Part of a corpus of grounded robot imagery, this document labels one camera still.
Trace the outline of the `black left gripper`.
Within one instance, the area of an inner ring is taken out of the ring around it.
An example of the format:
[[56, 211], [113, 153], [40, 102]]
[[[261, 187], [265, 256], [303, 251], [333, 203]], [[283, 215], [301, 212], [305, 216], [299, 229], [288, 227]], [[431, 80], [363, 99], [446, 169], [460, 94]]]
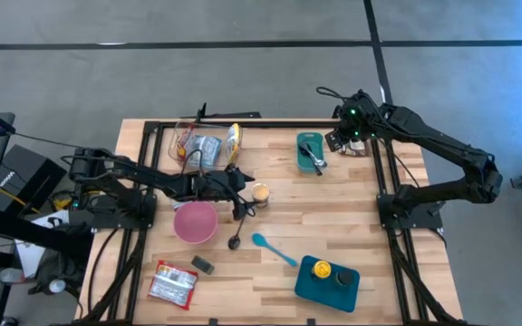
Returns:
[[239, 168], [230, 170], [213, 170], [207, 173], [190, 172], [189, 200], [198, 201], [233, 201], [232, 211], [235, 221], [241, 220], [246, 214], [256, 216], [255, 203], [238, 203], [239, 192], [247, 186], [247, 175]]

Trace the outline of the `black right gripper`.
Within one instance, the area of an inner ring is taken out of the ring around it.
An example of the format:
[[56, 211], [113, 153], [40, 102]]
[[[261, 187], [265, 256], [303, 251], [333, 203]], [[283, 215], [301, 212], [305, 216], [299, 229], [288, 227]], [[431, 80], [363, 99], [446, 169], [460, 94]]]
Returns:
[[339, 110], [340, 121], [336, 130], [325, 135], [328, 147], [332, 152], [336, 152], [345, 148], [341, 139], [367, 140], [386, 137], [391, 129], [383, 113], [383, 105], [378, 105], [365, 91], [358, 90], [344, 100]]

